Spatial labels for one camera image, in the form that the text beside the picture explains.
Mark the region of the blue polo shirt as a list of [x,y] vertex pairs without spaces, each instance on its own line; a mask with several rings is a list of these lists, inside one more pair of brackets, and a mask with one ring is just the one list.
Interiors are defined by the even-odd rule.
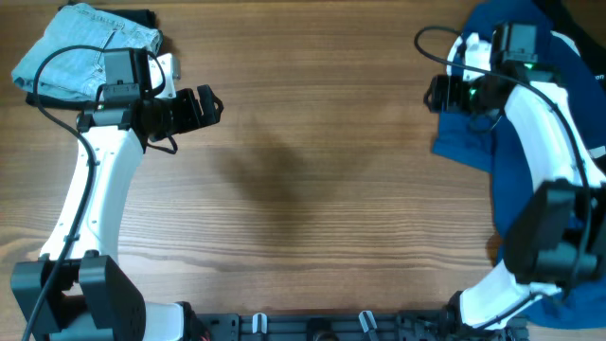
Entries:
[[[569,95],[569,107],[587,149],[605,145],[605,89],[565,42],[552,36],[553,23],[532,0],[490,0],[474,8],[463,34],[477,32],[489,40],[496,25],[523,22],[537,26],[537,53],[542,63],[557,67]],[[522,144],[510,122],[501,120],[487,134],[469,127],[463,113],[439,115],[433,152],[491,175],[493,216],[500,235],[506,235],[532,194],[532,181]],[[529,320],[554,329],[593,329],[605,325],[605,282],[586,282],[561,306],[539,301],[525,311]]]

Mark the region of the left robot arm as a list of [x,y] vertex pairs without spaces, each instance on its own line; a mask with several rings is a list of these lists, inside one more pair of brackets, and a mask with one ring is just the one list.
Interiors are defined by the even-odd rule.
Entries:
[[107,49],[106,80],[70,133],[79,155],[62,213],[35,261],[16,264],[11,290],[25,339],[207,340],[185,302],[150,303],[117,262],[129,186],[149,149],[174,154],[175,137],[217,124],[222,101],[210,87],[171,89],[150,51]]

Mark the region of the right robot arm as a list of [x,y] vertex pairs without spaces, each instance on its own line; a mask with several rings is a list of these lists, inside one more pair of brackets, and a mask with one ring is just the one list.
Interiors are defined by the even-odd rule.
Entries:
[[503,23],[492,34],[490,67],[465,58],[477,78],[438,75],[424,95],[434,113],[506,118],[522,144],[533,194],[505,238],[505,254],[475,286],[443,308],[443,335],[503,330],[541,299],[565,298],[605,274],[605,175],[585,148],[558,72],[541,65],[537,28]]

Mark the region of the white t-shirt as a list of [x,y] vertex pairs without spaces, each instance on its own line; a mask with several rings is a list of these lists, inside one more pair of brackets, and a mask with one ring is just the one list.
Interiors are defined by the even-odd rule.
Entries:
[[[577,44],[576,41],[574,41],[573,39],[571,39],[570,37],[568,37],[567,35],[564,35],[562,33],[559,33],[557,31],[551,30],[551,34],[554,37],[557,37],[558,39],[562,40],[563,42],[565,42],[577,55],[579,55],[580,57],[586,57],[585,55],[583,55],[580,51],[580,44]],[[460,61],[462,61],[463,59],[463,55],[464,55],[464,51],[465,51],[465,41],[463,41],[463,38],[458,37],[453,46],[451,47],[449,54],[447,56],[447,61],[449,62],[454,62],[455,61],[455,57],[459,58]],[[604,85],[605,86],[605,71],[592,71],[592,73],[594,74],[594,77],[596,78],[597,82],[600,83],[600,85]],[[446,74],[448,76],[453,76],[455,75],[455,72],[453,70],[453,68],[449,65],[446,66]],[[478,72],[474,72],[474,71],[462,71],[463,76],[463,81],[473,81],[477,78],[479,78],[481,75]],[[592,157],[594,158],[599,158],[601,156],[605,156],[605,146],[600,146],[598,148],[594,148],[592,150],[589,150],[589,154],[592,155]]]

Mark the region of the black printed garment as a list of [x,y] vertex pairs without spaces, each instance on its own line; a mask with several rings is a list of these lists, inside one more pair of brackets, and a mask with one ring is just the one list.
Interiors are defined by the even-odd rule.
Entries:
[[590,71],[605,71],[605,47],[596,42],[574,19],[561,0],[533,0],[551,20],[553,28],[580,44],[581,57]]

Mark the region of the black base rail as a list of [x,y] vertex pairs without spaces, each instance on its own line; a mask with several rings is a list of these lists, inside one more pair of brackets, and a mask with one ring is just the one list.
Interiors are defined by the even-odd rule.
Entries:
[[257,313],[200,314],[208,329],[205,340],[224,341],[529,341],[523,316],[512,318],[502,330],[458,329],[438,311],[403,311],[398,314],[268,315]]

